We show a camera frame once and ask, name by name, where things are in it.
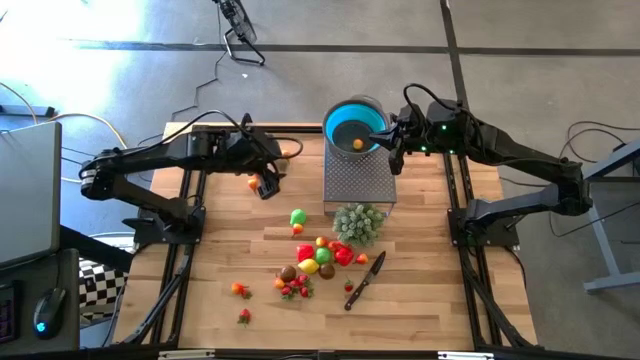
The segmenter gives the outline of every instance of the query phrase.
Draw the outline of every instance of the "concrete floor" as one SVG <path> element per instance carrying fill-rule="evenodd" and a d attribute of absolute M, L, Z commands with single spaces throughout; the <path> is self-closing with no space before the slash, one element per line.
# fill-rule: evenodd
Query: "concrete floor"
<path fill-rule="evenodd" d="M 640 47 L 640 3 L 634 0 L 450 2 L 458 45 L 463 47 Z M 172 112 L 192 104 L 195 87 L 213 77 L 213 63 L 220 55 L 216 51 L 79 50 L 73 42 L 57 40 L 217 43 L 215 7 L 208 0 L 27 3 L 13 2 L 0 23 L 0 46 L 10 50 L 0 57 L 0 79 L 34 104 L 109 119 L 131 146 L 161 132 Z M 246 0 L 245 5 L 260 44 L 447 44 L 438 0 Z M 223 20 L 223 31 L 227 28 Z M 321 122 L 331 105 L 357 93 L 374 96 L 385 110 L 397 112 L 403 104 L 402 86 L 408 82 L 455 97 L 446 54 L 265 56 L 264 68 L 225 58 L 218 69 L 220 81 L 199 92 L 199 110 L 181 113 L 177 120 L 219 108 L 238 118 L 250 112 L 256 121 Z M 640 70 L 637 57 L 466 55 L 461 64 L 476 116 L 541 151 L 557 154 L 575 121 L 640 126 L 640 80 L 633 76 Z M 414 95 L 416 101 L 427 104 L 419 96 Z M 0 91 L 0 103 L 17 100 Z M 0 128 L 29 124 L 26 118 L 0 118 Z M 88 119 L 64 120 L 63 129 L 65 146 L 78 150 L 94 153 L 117 145 L 102 124 Z M 638 136 L 617 134 L 625 140 Z M 607 156 L 615 145 L 602 134 L 576 141 L 579 151 L 594 159 Z M 508 168 L 499 171 L 515 180 L 535 181 Z M 63 172 L 76 176 L 77 166 L 64 164 Z M 532 191 L 508 183 L 503 188 L 506 196 Z M 86 234 L 126 231 L 121 219 L 135 215 L 134 208 L 117 201 L 81 197 L 75 184 L 63 183 L 62 195 L 62 223 Z M 618 224 L 633 223 L 633 214 Z M 585 221 L 556 216 L 555 226 L 561 232 Z M 640 287 L 597 295 L 583 291 L 584 281 L 606 274 L 592 230 L 558 239 L 549 232 L 546 215 L 540 214 L 522 221 L 518 233 L 540 343 L 554 350 L 640 357 Z M 640 246 L 615 248 L 628 260 L 624 265 L 634 269 Z"/>

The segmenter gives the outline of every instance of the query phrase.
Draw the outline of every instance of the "white cable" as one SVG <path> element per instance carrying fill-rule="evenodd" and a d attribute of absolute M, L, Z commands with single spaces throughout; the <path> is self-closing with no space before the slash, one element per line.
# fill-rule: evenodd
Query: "white cable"
<path fill-rule="evenodd" d="M 29 104 L 29 102 L 23 98 L 22 96 L 20 96 L 20 94 L 18 94 L 15 90 L 13 90 L 12 88 L 10 88 L 8 85 L 6 85 L 5 83 L 0 81 L 0 85 L 2 85 L 3 87 L 5 87 L 7 90 L 11 91 L 13 94 L 15 94 L 17 97 L 20 98 L 20 100 L 22 100 L 22 102 L 27 105 L 27 107 L 29 108 L 29 111 L 31 112 L 31 117 L 33 118 L 33 122 L 34 124 L 38 124 L 38 118 L 36 117 L 36 112 L 33 111 L 33 108 L 31 107 L 31 105 Z M 111 130 L 111 132 L 113 132 L 113 134 L 116 136 L 116 138 L 118 138 L 118 141 L 120 142 L 120 144 L 122 145 L 122 147 L 124 149 L 127 149 L 127 144 L 125 144 L 124 140 L 122 139 L 122 136 L 120 136 L 120 133 L 118 133 L 118 130 L 116 130 L 113 125 L 111 125 L 110 122 L 108 122 L 107 120 L 96 116 L 96 115 L 91 115 L 91 114 L 85 114 L 85 113 L 68 113 L 68 114 L 60 114 L 60 115 L 56 115 L 50 119 L 45 120 L 45 122 L 49 122 L 49 121 L 59 121 L 62 118 L 68 117 L 68 116 L 86 116 L 89 118 L 92 118 L 94 120 L 98 120 L 101 123 L 107 125 L 107 127 L 109 128 L 109 130 Z M 60 179 L 62 179 L 63 181 L 68 181 L 74 184 L 81 184 L 82 181 L 78 180 L 78 179 L 69 179 L 66 177 L 60 177 Z"/>
<path fill-rule="evenodd" d="M 135 235 L 132 231 L 114 231 L 114 232 L 106 232 L 89 235 L 89 237 L 102 237 L 102 236 L 133 236 Z"/>

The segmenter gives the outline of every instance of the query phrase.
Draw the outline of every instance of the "wooden table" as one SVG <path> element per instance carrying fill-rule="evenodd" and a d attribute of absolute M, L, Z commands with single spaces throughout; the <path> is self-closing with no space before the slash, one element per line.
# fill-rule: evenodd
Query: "wooden table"
<path fill-rule="evenodd" d="M 169 123 L 166 134 L 184 124 Z M 315 297 L 285 302 L 272 287 L 274 274 L 296 265 L 296 246 L 320 235 L 335 238 L 332 218 L 323 215 L 321 134 L 296 134 L 302 154 L 291 160 L 281 192 L 263 201 L 247 187 L 247 176 L 212 174 L 205 191 L 207 222 L 196 248 L 180 336 L 181 348 L 463 350 L 471 349 L 469 319 L 456 249 L 449 245 L 446 209 L 450 206 L 442 156 L 406 156 L 397 177 L 398 203 L 382 227 L 382 236 L 365 252 L 375 258 L 387 252 L 382 270 L 353 309 L 343 309 L 348 276 L 357 285 L 369 265 L 336 265 L 336 276 L 312 276 Z M 296 144 L 282 142 L 283 149 Z M 477 197 L 499 199 L 495 168 L 471 162 Z M 151 189 L 177 196 L 183 171 L 156 171 Z M 291 238 L 289 216 L 307 212 L 302 234 Z M 167 246 L 154 245 L 136 255 L 127 282 L 115 340 L 122 340 L 142 321 L 160 287 Z M 487 248 L 495 299 L 522 335 L 535 343 L 522 273 L 502 248 Z M 250 300 L 232 295 L 232 282 L 251 287 Z M 170 329 L 173 303 L 165 317 Z M 238 314 L 248 308 L 246 328 Z M 479 306 L 485 339 L 484 307 Z"/>

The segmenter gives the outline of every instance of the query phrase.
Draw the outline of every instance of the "brown fruit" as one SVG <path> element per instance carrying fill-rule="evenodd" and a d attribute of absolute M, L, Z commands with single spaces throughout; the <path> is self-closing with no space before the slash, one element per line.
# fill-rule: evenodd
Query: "brown fruit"
<path fill-rule="evenodd" d="M 318 270 L 320 277 L 329 280 L 332 279 L 336 275 L 336 269 L 333 268 L 333 265 L 326 263 L 320 265 L 320 270 Z"/>
<path fill-rule="evenodd" d="M 280 270 L 280 279 L 282 279 L 282 281 L 289 282 L 295 278 L 296 269 L 293 266 L 287 265 Z"/>

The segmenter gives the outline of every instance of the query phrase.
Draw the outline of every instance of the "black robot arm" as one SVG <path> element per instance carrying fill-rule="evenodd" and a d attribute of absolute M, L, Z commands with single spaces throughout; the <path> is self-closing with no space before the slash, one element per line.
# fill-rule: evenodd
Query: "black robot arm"
<path fill-rule="evenodd" d="M 592 201 L 581 163 L 518 144 L 506 132 L 478 120 L 460 102 L 434 99 L 426 116 L 417 104 L 410 103 L 392 116 L 394 123 L 388 130 L 370 135 L 372 141 L 390 151 L 389 165 L 394 175 L 402 171 L 405 154 L 446 153 L 466 155 L 481 164 L 506 165 L 551 183 L 540 192 L 500 201 L 472 200 L 463 213 L 454 214 L 458 237 L 478 244 L 482 243 L 479 235 L 492 233 L 489 226 L 501 219 L 510 221 L 516 215 L 541 211 L 575 216 L 589 210 Z"/>
<path fill-rule="evenodd" d="M 168 167 L 207 174 L 255 174 L 260 183 L 258 194 L 268 199 L 279 191 L 281 175 L 275 161 L 283 157 L 278 142 L 260 128 L 248 127 L 250 122 L 246 114 L 239 128 L 232 131 L 193 131 L 148 147 L 104 150 L 83 164 L 81 192 L 92 200 L 118 199 L 139 207 L 138 218 L 124 221 L 136 230 L 155 225 L 160 232 L 155 234 L 164 239 L 183 237 L 190 229 L 201 228 L 201 204 L 189 206 L 186 199 L 162 197 L 129 182 L 126 175 Z"/>

